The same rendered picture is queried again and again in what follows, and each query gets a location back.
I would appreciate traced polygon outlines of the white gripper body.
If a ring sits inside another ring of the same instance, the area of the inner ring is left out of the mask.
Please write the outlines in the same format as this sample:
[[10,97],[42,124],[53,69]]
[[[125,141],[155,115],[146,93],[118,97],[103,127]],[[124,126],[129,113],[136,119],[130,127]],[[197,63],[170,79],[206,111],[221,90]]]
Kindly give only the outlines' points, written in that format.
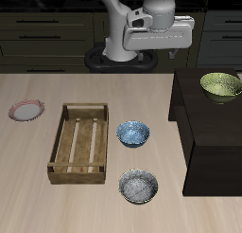
[[128,51],[145,49],[187,48],[192,44],[195,20],[190,16],[176,16],[173,26],[167,29],[125,25],[123,47]]

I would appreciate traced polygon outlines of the green bowl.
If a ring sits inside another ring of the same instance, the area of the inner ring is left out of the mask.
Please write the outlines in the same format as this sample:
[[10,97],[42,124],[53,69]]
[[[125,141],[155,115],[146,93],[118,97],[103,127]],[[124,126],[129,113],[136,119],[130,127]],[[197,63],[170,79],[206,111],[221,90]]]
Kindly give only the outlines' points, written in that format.
[[242,94],[242,80],[226,73],[208,73],[200,79],[200,86],[215,104],[231,102]]

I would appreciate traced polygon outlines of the blue patterned bowl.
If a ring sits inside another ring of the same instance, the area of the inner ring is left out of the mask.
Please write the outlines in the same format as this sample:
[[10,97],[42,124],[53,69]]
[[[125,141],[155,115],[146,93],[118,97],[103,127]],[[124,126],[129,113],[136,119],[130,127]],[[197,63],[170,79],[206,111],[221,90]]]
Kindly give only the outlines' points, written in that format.
[[138,148],[147,142],[150,130],[143,122],[126,121],[117,127],[116,136],[124,146]]

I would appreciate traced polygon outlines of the wooden slat tray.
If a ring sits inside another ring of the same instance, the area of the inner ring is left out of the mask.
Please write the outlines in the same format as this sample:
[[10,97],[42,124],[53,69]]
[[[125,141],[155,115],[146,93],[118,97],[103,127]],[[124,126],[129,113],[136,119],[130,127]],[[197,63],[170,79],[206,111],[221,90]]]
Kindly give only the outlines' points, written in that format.
[[63,103],[47,164],[52,185],[105,183],[108,125],[107,103]]

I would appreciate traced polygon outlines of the black bowl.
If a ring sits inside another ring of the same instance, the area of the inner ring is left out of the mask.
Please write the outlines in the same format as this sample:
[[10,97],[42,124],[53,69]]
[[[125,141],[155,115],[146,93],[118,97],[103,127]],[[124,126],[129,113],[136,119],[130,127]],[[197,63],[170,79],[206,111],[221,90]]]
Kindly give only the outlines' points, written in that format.
[[118,190],[128,202],[143,205],[156,196],[159,184],[157,178],[149,171],[133,169],[121,175]]

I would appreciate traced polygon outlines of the dark wooden cabinet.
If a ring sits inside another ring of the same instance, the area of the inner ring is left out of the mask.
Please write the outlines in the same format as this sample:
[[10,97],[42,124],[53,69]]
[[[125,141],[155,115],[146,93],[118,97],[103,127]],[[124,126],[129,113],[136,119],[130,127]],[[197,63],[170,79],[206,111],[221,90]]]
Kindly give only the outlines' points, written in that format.
[[170,121],[179,128],[187,172],[185,196],[242,196],[242,94],[218,105],[200,86],[213,68],[177,68]]

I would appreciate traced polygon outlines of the dark kitchen cupboards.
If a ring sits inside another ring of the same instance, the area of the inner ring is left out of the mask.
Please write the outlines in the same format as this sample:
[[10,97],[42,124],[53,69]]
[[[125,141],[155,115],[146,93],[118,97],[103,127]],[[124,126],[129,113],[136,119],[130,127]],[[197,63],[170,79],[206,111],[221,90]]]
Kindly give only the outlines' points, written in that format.
[[[175,15],[195,20],[192,44],[179,48],[174,60],[169,49],[153,50],[158,64],[151,73],[193,67],[201,33],[211,32],[216,65],[238,67],[234,48],[242,45],[242,12],[209,11],[204,0],[175,0]],[[110,35],[110,21],[101,0],[0,0],[0,73],[88,73],[85,54]]]

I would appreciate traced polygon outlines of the pink rimmed white plate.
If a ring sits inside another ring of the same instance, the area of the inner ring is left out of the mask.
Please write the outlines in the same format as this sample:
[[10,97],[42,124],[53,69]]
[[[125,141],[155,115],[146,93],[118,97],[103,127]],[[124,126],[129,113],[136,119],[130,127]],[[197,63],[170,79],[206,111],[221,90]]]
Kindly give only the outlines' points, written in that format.
[[12,105],[8,116],[16,122],[29,122],[42,115],[45,105],[38,99],[26,99]]

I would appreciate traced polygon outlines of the flat black base plate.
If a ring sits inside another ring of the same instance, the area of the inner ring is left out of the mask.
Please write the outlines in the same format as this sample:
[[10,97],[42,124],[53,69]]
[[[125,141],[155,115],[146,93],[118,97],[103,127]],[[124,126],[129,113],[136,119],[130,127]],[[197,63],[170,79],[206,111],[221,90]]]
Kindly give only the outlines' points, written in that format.
[[149,74],[158,64],[158,56],[153,50],[142,50],[142,60],[138,56],[127,62],[115,62],[102,54],[104,42],[97,42],[84,58],[85,65],[93,74]]

